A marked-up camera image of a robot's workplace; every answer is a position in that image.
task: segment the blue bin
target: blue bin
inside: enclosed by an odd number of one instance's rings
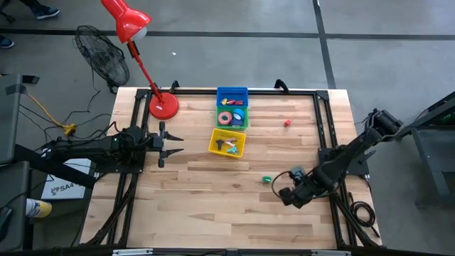
[[[238,107],[248,107],[248,88],[246,87],[219,87],[216,90],[216,106],[227,107],[229,105],[222,105],[221,101],[227,100],[243,100],[243,105]]]

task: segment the lamp base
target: lamp base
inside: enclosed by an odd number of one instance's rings
[[[170,119],[177,114],[178,100],[171,93],[161,93],[164,103],[161,104],[157,97],[152,97],[149,105],[150,114],[157,119]]]

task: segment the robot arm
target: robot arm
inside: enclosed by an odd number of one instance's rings
[[[43,146],[47,148],[46,159],[67,161],[68,159],[90,159],[97,163],[98,172],[129,172],[141,170],[140,158],[144,152],[159,152],[160,168],[164,167],[164,159],[182,151],[183,149],[163,150],[164,140],[183,141],[170,135],[165,130],[164,122],[159,124],[160,132],[146,133],[139,127],[129,127],[119,133],[107,136],[103,139],[90,139],[82,141],[70,141],[57,139]]]
[[[314,198],[335,192],[346,177],[346,169],[352,159],[379,142],[390,141],[401,126],[402,122],[389,112],[374,109],[365,120],[365,131],[348,145],[337,148],[331,159],[320,163],[306,175],[300,167],[288,171],[295,188],[283,188],[279,191],[284,205],[293,204],[301,208]]]

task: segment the yellow bin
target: yellow bin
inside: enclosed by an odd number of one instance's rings
[[[237,147],[237,150],[239,151],[238,154],[231,154],[231,153],[226,153],[228,149],[230,149],[230,146],[226,143],[224,143],[221,146],[221,150],[218,150],[218,143],[216,143],[217,140],[222,139],[232,139],[236,138],[237,141],[234,142],[233,144]],[[233,131],[227,131],[223,129],[213,129],[212,132],[212,138],[210,139],[210,145],[208,145],[208,151],[215,153],[215,154],[220,154],[223,156],[230,156],[230,157],[235,157],[235,158],[240,158],[243,156],[243,150],[245,149],[245,140],[247,139],[247,135],[240,133],[240,132],[233,132]]]

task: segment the tape roll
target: tape roll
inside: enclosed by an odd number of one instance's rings
[[[238,120],[238,119],[233,119],[231,122],[230,122],[230,125],[232,127],[242,127],[243,126],[243,121],[242,120]]]
[[[241,109],[235,109],[232,113],[236,120],[243,120],[245,118],[245,113]]]
[[[231,120],[232,120],[232,115],[227,111],[221,112],[218,115],[218,122],[221,125],[228,125]]]

